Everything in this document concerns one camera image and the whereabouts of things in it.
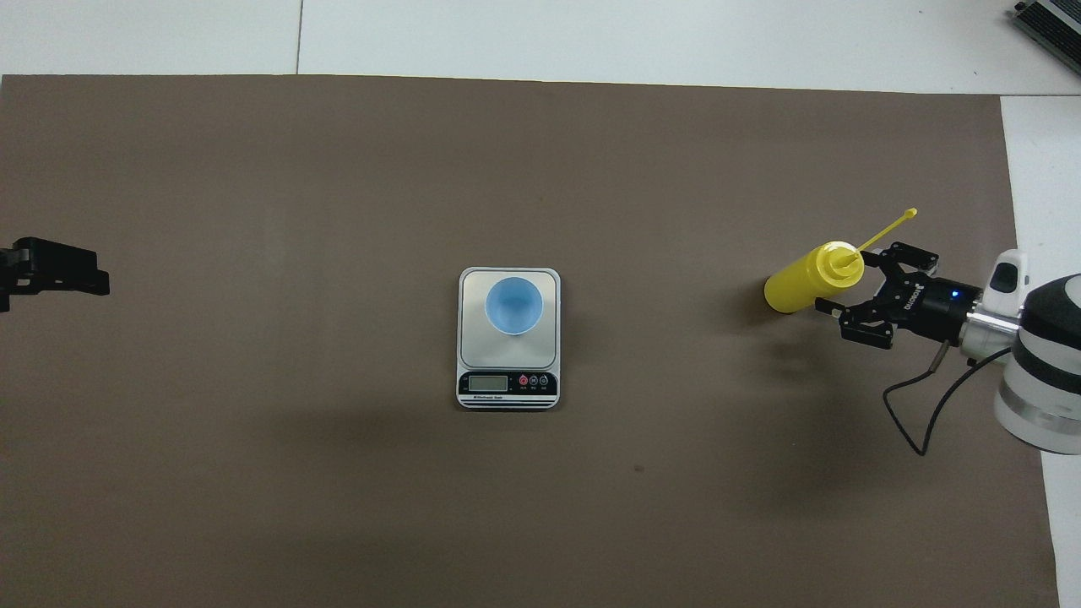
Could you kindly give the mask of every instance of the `digital kitchen scale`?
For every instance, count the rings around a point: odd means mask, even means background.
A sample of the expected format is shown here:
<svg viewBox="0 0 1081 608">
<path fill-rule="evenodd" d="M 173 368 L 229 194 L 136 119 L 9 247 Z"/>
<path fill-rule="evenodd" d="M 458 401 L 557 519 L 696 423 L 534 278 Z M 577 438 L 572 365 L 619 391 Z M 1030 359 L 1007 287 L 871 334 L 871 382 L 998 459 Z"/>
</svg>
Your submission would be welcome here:
<svg viewBox="0 0 1081 608">
<path fill-rule="evenodd" d="M 458 279 L 458 402 L 545 410 L 559 401 L 560 280 L 551 268 L 466 268 Z"/>
</svg>

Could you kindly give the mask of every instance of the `gray device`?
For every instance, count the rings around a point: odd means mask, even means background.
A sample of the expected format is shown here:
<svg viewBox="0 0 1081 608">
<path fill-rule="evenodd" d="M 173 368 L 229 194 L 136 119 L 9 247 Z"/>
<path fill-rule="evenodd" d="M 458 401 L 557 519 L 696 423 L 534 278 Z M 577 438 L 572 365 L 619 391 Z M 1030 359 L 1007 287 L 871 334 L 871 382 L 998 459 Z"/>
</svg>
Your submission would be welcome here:
<svg viewBox="0 0 1081 608">
<path fill-rule="evenodd" d="M 1081 74 L 1081 0 L 1025 0 L 1014 10 L 1018 29 Z"/>
<path fill-rule="evenodd" d="M 560 308 L 551 268 L 466 268 L 458 278 L 458 402 L 478 410 L 553 407 L 562 386 Z"/>
</svg>

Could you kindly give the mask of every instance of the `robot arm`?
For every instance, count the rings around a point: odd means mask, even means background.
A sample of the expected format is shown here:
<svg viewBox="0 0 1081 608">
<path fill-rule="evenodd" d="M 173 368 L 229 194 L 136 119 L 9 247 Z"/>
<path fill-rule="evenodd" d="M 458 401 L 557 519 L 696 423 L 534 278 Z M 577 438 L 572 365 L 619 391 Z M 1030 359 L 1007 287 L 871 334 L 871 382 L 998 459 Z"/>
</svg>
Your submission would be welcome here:
<svg viewBox="0 0 1081 608">
<path fill-rule="evenodd" d="M 841 338 L 890 348 L 899 328 L 942 343 L 936 364 L 948 346 L 960 346 L 970 365 L 977 367 L 995 357 L 1005 365 L 995 396 L 999 423 L 1037 448 L 1081 454 L 1081 275 L 1028 293 L 1027 259 L 1011 249 L 999 255 L 987 285 L 979 289 L 934 277 L 938 256 L 909 244 L 895 242 L 886 251 L 863 255 L 867 266 L 885 276 L 871 300 L 854 306 L 815 302 L 816 309 L 838 319 Z M 1007 348 L 1010 353 L 1001 356 Z M 936 364 L 918 378 L 933 373 Z"/>
<path fill-rule="evenodd" d="M 12 295 L 42 291 L 82 291 L 108 295 L 109 274 L 97 269 L 97 254 L 34 237 L 0 249 L 0 313 L 11 309 Z"/>
</svg>

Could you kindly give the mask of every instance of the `yellow squeeze bottle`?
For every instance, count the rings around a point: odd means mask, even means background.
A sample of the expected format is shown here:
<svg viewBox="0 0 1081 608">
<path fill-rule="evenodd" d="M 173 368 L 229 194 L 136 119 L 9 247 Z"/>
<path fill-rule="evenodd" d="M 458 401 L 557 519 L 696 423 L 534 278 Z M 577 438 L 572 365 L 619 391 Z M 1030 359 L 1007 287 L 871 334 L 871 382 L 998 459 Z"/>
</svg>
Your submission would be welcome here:
<svg viewBox="0 0 1081 608">
<path fill-rule="evenodd" d="M 864 276 L 859 252 L 915 215 L 916 209 L 905 211 L 859 249 L 840 240 L 812 249 L 765 281 L 766 303 L 778 313 L 795 313 L 814 304 L 815 298 L 830 298 L 856 285 Z"/>
</svg>

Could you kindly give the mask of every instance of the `bottle nozzle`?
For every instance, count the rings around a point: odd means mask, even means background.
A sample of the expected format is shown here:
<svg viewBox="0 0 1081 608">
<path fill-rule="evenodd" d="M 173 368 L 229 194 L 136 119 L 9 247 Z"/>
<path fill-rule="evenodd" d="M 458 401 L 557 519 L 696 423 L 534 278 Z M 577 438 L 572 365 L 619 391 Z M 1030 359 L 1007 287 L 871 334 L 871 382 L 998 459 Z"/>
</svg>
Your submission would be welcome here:
<svg viewBox="0 0 1081 608">
<path fill-rule="evenodd" d="M 870 246 L 875 244 L 875 241 L 877 241 L 878 239 L 880 239 L 880 238 L 882 238 L 882 237 L 886 236 L 888 234 L 890 234 L 890 230 L 892 230 L 892 229 L 896 228 L 896 227 L 897 227 L 897 226 L 899 226 L 899 225 L 900 225 L 902 223 L 904 223 L 904 222 L 905 222 L 906 220 L 911 220 L 912 217 L 916 217 L 916 208 L 915 208 L 915 207 L 913 207 L 913 208 L 911 208 L 911 209 L 906 209 L 906 210 L 905 210 L 905 213 L 903 213 L 900 217 L 897 217 L 897 219 L 896 219 L 896 220 L 895 220 L 895 221 L 893 222 L 893 224 L 890 224 L 890 225 L 889 225 L 889 226 L 886 226 L 885 228 L 882 228 L 882 232 L 880 232 L 879 234 L 877 234 L 877 235 L 875 235 L 873 237 L 871 237 L 871 238 L 870 238 L 870 240 L 868 240 L 868 241 L 867 241 L 867 242 L 865 242 L 864 244 L 860 244 L 860 246 L 859 246 L 859 251 L 864 251 L 864 250 L 865 250 L 865 249 L 867 249 L 868 247 L 870 247 Z"/>
<path fill-rule="evenodd" d="M 863 264 L 856 263 L 859 261 L 859 253 L 853 252 L 851 249 L 835 249 L 826 256 L 826 262 L 829 265 L 829 270 L 827 272 L 838 279 L 851 277 L 863 269 Z"/>
</svg>

